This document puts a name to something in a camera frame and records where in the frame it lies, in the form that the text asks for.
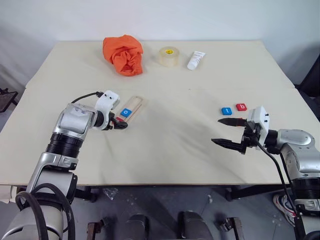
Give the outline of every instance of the white tabletop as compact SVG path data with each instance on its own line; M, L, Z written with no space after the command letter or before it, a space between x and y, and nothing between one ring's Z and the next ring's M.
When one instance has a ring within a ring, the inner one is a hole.
M263 105L270 129L302 129L320 149L320 124L289 79L259 41L142 42L144 73L117 74L102 56L101 42L60 42L26 86L0 133L0 184L25 185L49 143L60 112L73 99L95 91L120 95L117 112L131 96L147 106L125 130L91 129L75 170L81 185L116 184L276 184L267 156L245 155L211 138L240 142L242 127L218 123L222 107L246 118L235 104ZM180 50L179 65L156 61L161 47ZM187 69L194 50L206 52L198 68ZM80 103L94 106L96 97Z

